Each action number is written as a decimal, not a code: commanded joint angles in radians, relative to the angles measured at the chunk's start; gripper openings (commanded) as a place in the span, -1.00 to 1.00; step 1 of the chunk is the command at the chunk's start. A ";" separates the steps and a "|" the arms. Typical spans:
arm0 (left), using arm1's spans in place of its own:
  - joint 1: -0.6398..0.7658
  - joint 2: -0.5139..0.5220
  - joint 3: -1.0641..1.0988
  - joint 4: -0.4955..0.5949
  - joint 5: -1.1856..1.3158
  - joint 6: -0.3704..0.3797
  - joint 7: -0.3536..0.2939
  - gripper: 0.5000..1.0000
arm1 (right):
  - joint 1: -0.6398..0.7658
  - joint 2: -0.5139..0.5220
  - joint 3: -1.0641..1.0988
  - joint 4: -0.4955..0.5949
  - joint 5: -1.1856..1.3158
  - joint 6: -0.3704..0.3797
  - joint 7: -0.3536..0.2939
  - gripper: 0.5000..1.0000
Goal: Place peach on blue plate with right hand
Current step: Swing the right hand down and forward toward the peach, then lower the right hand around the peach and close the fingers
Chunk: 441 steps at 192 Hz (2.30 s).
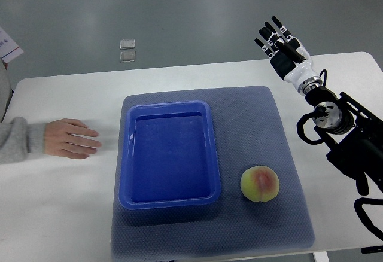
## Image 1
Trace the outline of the grey knit sleeve forearm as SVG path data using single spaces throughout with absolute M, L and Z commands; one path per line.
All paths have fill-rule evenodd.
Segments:
M 25 160 L 28 154 L 44 153 L 46 124 L 29 124 L 23 117 L 1 123 L 1 164 Z

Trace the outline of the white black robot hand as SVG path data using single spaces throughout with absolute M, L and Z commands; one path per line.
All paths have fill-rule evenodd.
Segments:
M 261 38 L 254 42 L 268 57 L 277 75 L 292 84 L 298 93 L 306 95 L 312 89 L 324 85 L 320 75 L 314 71 L 311 55 L 303 44 L 275 16 L 272 23 L 265 22 L 259 29 Z

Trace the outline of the bare human hand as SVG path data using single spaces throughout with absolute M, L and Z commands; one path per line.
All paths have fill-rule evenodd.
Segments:
M 69 159 L 86 159 L 95 154 L 101 143 L 95 138 L 99 133 L 89 129 L 80 120 L 61 119 L 46 124 L 44 153 Z

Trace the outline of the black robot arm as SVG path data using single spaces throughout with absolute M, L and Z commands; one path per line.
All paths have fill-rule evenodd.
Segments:
M 381 199 L 370 198 L 368 179 L 382 188 L 382 120 L 342 92 L 336 96 L 326 88 L 327 71 L 299 84 L 297 91 L 314 110 L 297 122 L 297 134 L 310 145 L 325 143 L 327 160 L 343 175 L 353 179 L 361 196 L 354 202 L 361 223 L 382 239 L 365 205 L 381 206 Z

